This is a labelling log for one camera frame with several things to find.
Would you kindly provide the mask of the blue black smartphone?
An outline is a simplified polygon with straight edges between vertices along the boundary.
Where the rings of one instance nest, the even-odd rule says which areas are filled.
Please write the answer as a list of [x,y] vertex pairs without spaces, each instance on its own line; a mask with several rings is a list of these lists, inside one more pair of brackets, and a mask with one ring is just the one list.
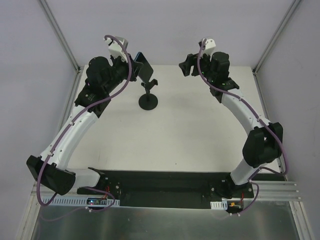
[[154,70],[151,67],[150,63],[148,62],[148,60],[142,52],[137,53],[134,61],[142,64],[137,76],[142,80],[143,83],[148,83],[154,73]]

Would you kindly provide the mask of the black phone stand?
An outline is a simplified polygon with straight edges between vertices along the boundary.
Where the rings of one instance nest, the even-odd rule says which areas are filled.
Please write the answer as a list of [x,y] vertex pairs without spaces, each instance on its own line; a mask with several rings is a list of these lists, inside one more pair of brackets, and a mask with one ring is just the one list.
[[158,98],[151,93],[151,89],[157,85],[158,81],[155,78],[150,82],[141,83],[141,86],[145,89],[145,94],[139,98],[138,104],[143,110],[150,111],[158,106]]

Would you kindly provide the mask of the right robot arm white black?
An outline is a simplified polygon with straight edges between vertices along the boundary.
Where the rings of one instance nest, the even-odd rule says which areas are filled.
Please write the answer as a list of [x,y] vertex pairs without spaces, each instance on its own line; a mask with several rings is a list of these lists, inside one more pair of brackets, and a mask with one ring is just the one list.
[[211,94],[228,108],[244,128],[247,139],[242,148],[243,159],[229,174],[225,192],[237,197],[243,185],[265,169],[266,164],[283,156],[283,127],[259,115],[245,99],[239,85],[229,76],[229,55],[215,52],[212,56],[188,54],[179,65],[185,77],[201,76],[210,87]]

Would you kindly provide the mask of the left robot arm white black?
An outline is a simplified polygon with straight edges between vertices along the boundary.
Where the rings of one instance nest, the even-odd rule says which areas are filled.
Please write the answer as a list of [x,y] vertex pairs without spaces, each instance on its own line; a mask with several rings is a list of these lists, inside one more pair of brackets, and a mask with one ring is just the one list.
[[128,76],[135,81],[143,64],[131,61],[129,66],[120,57],[98,56],[90,60],[86,70],[83,89],[74,102],[69,119],[52,143],[40,154],[31,155],[26,161],[37,185],[43,185],[59,195],[65,195],[72,188],[88,187],[94,194],[105,191],[106,183],[101,173],[92,167],[71,169],[68,167],[71,156],[88,129],[100,118],[109,101],[110,93]]

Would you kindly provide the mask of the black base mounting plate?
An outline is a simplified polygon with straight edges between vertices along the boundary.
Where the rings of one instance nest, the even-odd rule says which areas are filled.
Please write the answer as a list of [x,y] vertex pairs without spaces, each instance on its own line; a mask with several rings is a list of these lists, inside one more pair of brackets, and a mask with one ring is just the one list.
[[102,170],[95,187],[122,207],[209,209],[222,200],[227,172]]

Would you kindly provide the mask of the left aluminium frame post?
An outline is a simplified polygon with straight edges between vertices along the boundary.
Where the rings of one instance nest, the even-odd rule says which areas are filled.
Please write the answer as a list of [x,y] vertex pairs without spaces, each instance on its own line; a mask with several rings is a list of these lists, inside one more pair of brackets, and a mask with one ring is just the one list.
[[81,69],[81,66],[78,64],[72,50],[59,26],[58,21],[56,20],[53,11],[51,10],[47,0],[38,0],[37,1],[47,18],[49,25],[51,26],[60,46],[62,47],[65,55],[67,56],[70,64],[72,65],[73,69],[78,73]]

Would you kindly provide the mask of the aluminium frame post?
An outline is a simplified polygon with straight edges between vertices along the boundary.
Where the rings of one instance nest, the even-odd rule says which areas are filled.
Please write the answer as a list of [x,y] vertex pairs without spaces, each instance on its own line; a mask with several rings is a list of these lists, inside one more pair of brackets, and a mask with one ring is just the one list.
[[277,41],[281,37],[282,33],[285,31],[285,28],[290,23],[292,17],[296,13],[296,11],[298,10],[298,8],[300,7],[302,2],[303,2],[303,0],[293,0],[290,3],[290,5],[289,5],[288,9],[286,10],[284,16],[282,17],[282,19],[279,22],[276,30],[274,31],[274,33],[272,34],[270,40],[268,41],[268,44],[266,45],[264,51],[262,52],[260,58],[258,59],[256,65],[252,69],[252,72],[253,72],[254,76],[256,76],[257,73],[262,68],[263,64],[267,60],[267,57],[269,56],[269,54],[271,53],[273,48],[276,46]]
[[62,47],[65,55],[67,56],[70,64],[72,65],[73,69],[78,73],[81,69],[81,66],[78,64],[72,50],[59,26],[58,21],[56,20],[53,11],[51,10],[47,0],[38,0],[37,1],[47,18],[49,25],[51,26],[60,46]]

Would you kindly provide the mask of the right aluminium frame post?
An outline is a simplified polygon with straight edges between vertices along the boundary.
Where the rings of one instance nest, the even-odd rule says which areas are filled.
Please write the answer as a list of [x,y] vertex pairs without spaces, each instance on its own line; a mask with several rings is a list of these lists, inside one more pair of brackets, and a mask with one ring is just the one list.
[[267,57],[269,56],[269,54],[271,53],[273,48],[276,46],[277,41],[281,37],[282,33],[285,31],[285,28],[290,23],[292,17],[296,13],[296,11],[298,10],[298,8],[300,7],[302,2],[303,2],[303,0],[293,0],[290,3],[290,5],[289,5],[288,9],[286,10],[284,16],[282,17],[282,19],[279,22],[276,30],[274,31],[274,33],[272,34],[270,40],[268,41],[268,44],[266,45],[264,51],[262,52],[260,58],[258,59],[256,65],[252,69],[252,72],[253,72],[254,76],[256,76],[257,73],[262,68],[263,64],[267,60]]

